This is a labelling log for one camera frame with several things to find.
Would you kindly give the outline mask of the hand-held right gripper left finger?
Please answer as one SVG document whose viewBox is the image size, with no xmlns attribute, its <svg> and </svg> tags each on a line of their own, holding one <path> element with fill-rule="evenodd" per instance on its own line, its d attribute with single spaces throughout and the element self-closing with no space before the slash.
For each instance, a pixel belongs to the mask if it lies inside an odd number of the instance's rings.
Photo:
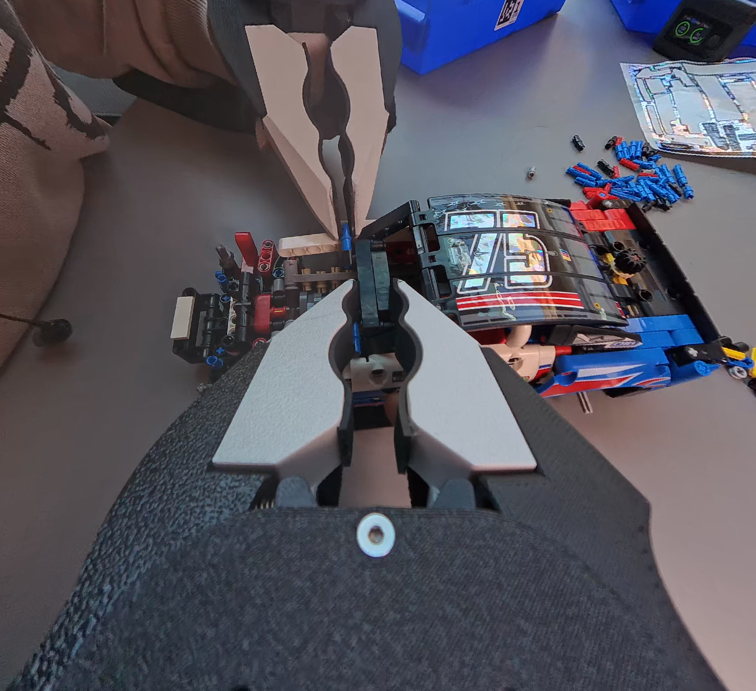
<svg viewBox="0 0 756 691">
<path fill-rule="evenodd" d="M 345 281 L 271 339 L 215 451 L 215 469 L 299 477 L 312 491 L 351 462 L 356 282 Z"/>
</svg>

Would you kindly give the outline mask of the brick-built toy race car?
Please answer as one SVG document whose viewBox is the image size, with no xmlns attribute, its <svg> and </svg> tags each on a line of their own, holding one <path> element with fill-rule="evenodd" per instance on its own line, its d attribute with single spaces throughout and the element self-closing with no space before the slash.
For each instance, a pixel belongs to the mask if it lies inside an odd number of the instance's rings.
<svg viewBox="0 0 756 691">
<path fill-rule="evenodd" d="M 404 281 L 542 397 L 611 397 L 701 379 L 723 365 L 717 331 L 640 208 L 515 195 L 410 201 L 352 234 L 353 263 L 326 233 L 219 246 L 218 291 L 176 300 L 172 352 L 214 382 L 345 281 L 358 282 L 357 407 L 383 405 L 405 372 L 392 282 Z"/>
</svg>

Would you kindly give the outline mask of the person's left forearm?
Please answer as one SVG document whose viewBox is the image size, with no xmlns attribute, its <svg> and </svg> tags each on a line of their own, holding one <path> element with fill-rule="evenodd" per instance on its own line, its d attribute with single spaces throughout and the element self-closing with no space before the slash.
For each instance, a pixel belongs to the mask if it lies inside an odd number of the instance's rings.
<svg viewBox="0 0 756 691">
<path fill-rule="evenodd" d="M 208 0 L 5 0 L 54 65 L 91 78 L 138 71 L 179 87 L 235 83 L 215 45 Z"/>
</svg>

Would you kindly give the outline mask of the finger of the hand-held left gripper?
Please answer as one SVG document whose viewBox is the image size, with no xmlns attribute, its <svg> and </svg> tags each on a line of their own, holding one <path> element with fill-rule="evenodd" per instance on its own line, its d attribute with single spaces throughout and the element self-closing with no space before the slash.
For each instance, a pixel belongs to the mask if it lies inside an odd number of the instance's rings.
<svg viewBox="0 0 756 691">
<path fill-rule="evenodd" d="M 261 125 L 311 212 L 337 237 L 333 185 L 321 158 L 321 136 L 305 106 L 309 50 L 322 70 L 329 39 L 323 33 L 287 34 L 272 24 L 247 25 L 246 39 L 265 106 Z"/>
<path fill-rule="evenodd" d="M 389 121 L 376 29 L 348 28 L 331 44 L 330 60 L 348 102 L 345 141 L 351 155 L 345 176 L 354 232 L 362 232 L 368 224 Z"/>
</svg>

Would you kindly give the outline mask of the small black box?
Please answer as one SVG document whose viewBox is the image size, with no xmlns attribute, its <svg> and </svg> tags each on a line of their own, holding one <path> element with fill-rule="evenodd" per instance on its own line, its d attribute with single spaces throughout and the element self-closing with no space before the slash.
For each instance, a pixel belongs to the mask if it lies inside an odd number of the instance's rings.
<svg viewBox="0 0 756 691">
<path fill-rule="evenodd" d="M 652 49 L 670 60 L 721 62 L 755 25 L 755 0 L 681 0 Z"/>
</svg>

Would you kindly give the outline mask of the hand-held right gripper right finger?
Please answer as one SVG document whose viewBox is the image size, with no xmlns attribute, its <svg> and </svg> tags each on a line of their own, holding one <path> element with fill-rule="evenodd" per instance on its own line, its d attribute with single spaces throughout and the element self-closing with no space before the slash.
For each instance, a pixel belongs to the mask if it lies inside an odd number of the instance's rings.
<svg viewBox="0 0 756 691">
<path fill-rule="evenodd" d="M 412 507 L 475 507 L 537 484 L 537 460 L 497 375 L 510 373 L 404 281 L 395 281 L 395 458 Z"/>
</svg>

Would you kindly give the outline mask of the pile of mixed bricks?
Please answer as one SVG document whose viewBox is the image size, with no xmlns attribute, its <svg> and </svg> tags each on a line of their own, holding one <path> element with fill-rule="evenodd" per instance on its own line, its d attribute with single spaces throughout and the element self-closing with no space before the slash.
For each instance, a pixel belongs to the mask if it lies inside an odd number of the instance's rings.
<svg viewBox="0 0 756 691">
<path fill-rule="evenodd" d="M 755 347 L 744 342 L 722 345 L 723 365 L 735 380 L 744 383 L 755 393 Z"/>
</svg>

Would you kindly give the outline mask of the pile of blue pins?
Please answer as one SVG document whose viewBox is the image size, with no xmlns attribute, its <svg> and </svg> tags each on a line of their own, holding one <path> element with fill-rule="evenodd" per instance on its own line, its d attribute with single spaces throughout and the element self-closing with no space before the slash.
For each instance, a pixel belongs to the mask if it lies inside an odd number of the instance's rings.
<svg viewBox="0 0 756 691">
<path fill-rule="evenodd" d="M 604 149 L 614 156 L 614 163 L 605 158 L 595 166 L 576 162 L 565 171 L 589 207 L 635 204 L 643 212 L 653 209 L 666 212 L 679 202 L 694 199 L 694 189 L 683 168 L 667 165 L 661 153 L 647 142 L 613 136 Z"/>
</svg>

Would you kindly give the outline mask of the person's beige sweatshirt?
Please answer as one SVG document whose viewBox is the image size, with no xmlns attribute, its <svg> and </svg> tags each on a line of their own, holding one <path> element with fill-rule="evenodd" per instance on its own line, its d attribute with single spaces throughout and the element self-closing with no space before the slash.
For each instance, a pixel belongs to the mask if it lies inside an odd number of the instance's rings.
<svg viewBox="0 0 756 691">
<path fill-rule="evenodd" d="M 1 308 L 31 319 L 67 256 L 84 194 L 82 160 L 107 126 L 60 81 L 1 0 Z"/>
</svg>

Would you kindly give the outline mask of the sticker sheet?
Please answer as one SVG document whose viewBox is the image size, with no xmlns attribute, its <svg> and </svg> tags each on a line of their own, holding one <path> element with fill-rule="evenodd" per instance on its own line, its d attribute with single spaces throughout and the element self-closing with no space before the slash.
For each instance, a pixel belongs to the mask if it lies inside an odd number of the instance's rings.
<svg viewBox="0 0 756 691">
<path fill-rule="evenodd" d="M 649 145 L 667 153 L 755 157 L 755 59 L 621 64 Z"/>
</svg>

